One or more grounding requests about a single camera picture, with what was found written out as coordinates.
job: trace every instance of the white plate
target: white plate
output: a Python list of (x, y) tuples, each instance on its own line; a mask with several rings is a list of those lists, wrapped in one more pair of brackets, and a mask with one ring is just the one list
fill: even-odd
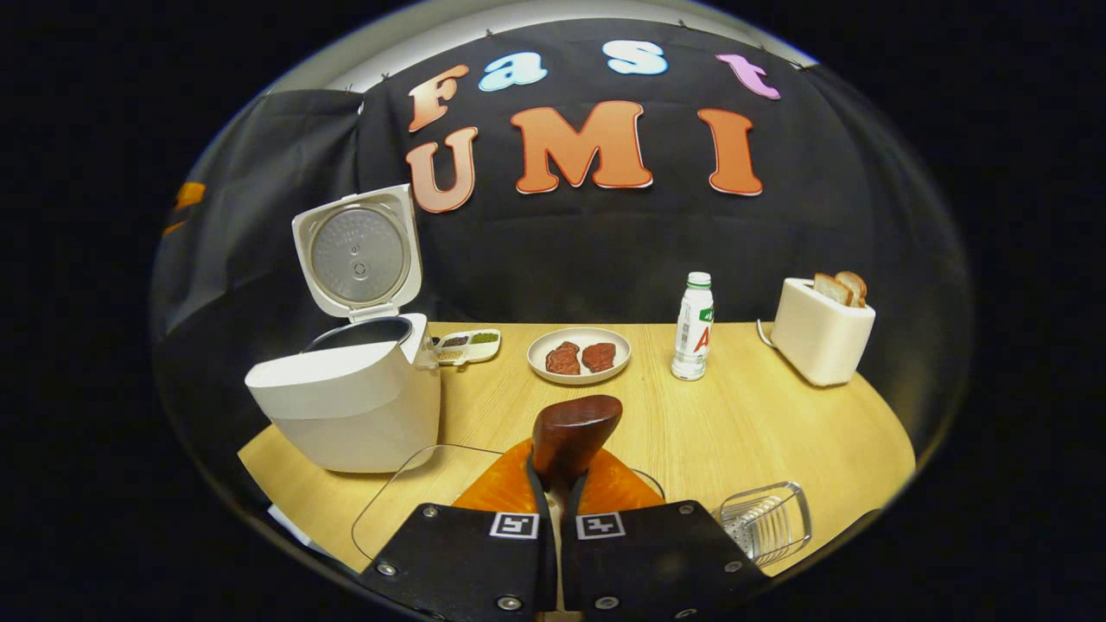
[[(580, 352), (576, 353), (577, 361), (581, 361), (581, 357), (584, 355), (584, 349), (588, 345), (604, 342), (615, 344), (614, 366), (593, 374), (587, 370), (583, 361), (581, 361), (578, 376), (554, 374), (545, 371), (545, 355), (565, 341), (571, 341), (580, 346)], [(593, 384), (605, 381), (623, 371), (623, 367), (629, 361), (629, 342), (623, 335), (605, 329), (580, 326), (553, 331), (538, 338), (530, 344), (530, 350), (526, 351), (526, 359), (530, 361), (530, 367), (534, 370), (534, 373), (550, 382), (559, 384)]]
[[(495, 335), (495, 341), (489, 341), (484, 343), (472, 343), (471, 340), (474, 335), (479, 333), (492, 333)], [(447, 340), (453, 338), (468, 338), (468, 341), (463, 345), (450, 345), (442, 346)], [(435, 355), (438, 357), (439, 365), (463, 365), (466, 363), (479, 363), (480, 361), (487, 361), (499, 352), (499, 344), (503, 341), (503, 335), (495, 329), (480, 329), (476, 331), (461, 331), (459, 333), (449, 333), (441, 338), (438, 345), (434, 349)]]

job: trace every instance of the open lid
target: open lid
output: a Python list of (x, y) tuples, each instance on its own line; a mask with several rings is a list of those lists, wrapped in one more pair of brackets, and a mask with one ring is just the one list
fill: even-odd
[(330, 315), (398, 315), (422, 286), (410, 184), (304, 211), (292, 219), (292, 237), (311, 296)]

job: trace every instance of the letter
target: letter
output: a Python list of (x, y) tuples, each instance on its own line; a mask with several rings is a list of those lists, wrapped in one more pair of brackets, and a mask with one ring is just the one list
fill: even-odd
[(484, 68), (488, 75), (480, 81), (481, 91), (499, 91), (512, 84), (533, 84), (549, 74), (542, 69), (542, 56), (535, 52), (519, 52), (492, 61)]
[(415, 100), (415, 116), (408, 129), (418, 132), (441, 118), (449, 106), (441, 105), (438, 100), (452, 100), (457, 94), (457, 81), (453, 79), (461, 77), (468, 72), (468, 65), (457, 65), (411, 89), (407, 95)]
[(728, 63), (733, 73), (737, 74), (738, 80), (753, 93), (769, 100), (780, 99), (779, 91), (761, 82), (760, 76), (765, 75), (764, 70), (750, 63), (744, 56), (739, 56), (738, 54), (718, 54), (714, 58), (723, 63)]
[(710, 126), (714, 137), (714, 173), (710, 175), (710, 187), (747, 197), (761, 194), (764, 185), (753, 175), (749, 153), (752, 122), (740, 114), (714, 108), (700, 110), (699, 118)]
[(699, 338), (699, 344), (696, 345), (695, 350), (692, 350), (691, 352), (692, 353), (698, 352), (699, 349), (702, 348), (703, 345), (710, 345), (710, 326), (707, 326), (702, 330), (702, 336)]
[(637, 142), (637, 117), (643, 112), (634, 102), (599, 102), (580, 133), (553, 108), (515, 113), (511, 125), (522, 131), (523, 175), (514, 187), (524, 195), (555, 189), (559, 179), (550, 174), (546, 155), (570, 184), (580, 187), (596, 153), (599, 168), (592, 177), (596, 186), (644, 188), (653, 184)]
[(411, 190), (415, 201), (431, 212), (440, 214), (457, 209), (472, 196), (476, 185), (476, 167), (472, 164), (472, 138), (477, 136), (476, 127), (465, 127), (446, 136), (446, 145), (453, 149), (453, 169), (457, 180), (448, 190), (439, 190), (434, 180), (434, 154), (438, 151), (437, 143), (419, 145), (407, 154), (407, 164), (411, 167)]
[(608, 41), (603, 44), (603, 53), (612, 56), (607, 66), (618, 73), (656, 75), (668, 69), (668, 61), (660, 58), (665, 51), (648, 41)]

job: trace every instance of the white rice cooker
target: white rice cooker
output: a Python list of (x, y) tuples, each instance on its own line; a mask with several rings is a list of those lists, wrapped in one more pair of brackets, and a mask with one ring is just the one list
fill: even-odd
[(303, 352), (259, 363), (246, 385), (313, 463), (390, 473), (438, 442), (441, 379), (421, 313), (399, 313), (422, 284), (410, 185), (316, 207), (292, 219), (311, 296), (351, 324)]

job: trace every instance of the bottle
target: bottle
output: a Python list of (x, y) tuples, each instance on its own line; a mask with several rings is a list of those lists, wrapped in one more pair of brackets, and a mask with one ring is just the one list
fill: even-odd
[(714, 297), (710, 293), (710, 274), (691, 272), (688, 289), (680, 302), (676, 323), (676, 353), (672, 375), (680, 380), (699, 380), (707, 372), (710, 354), (710, 330), (714, 324)]

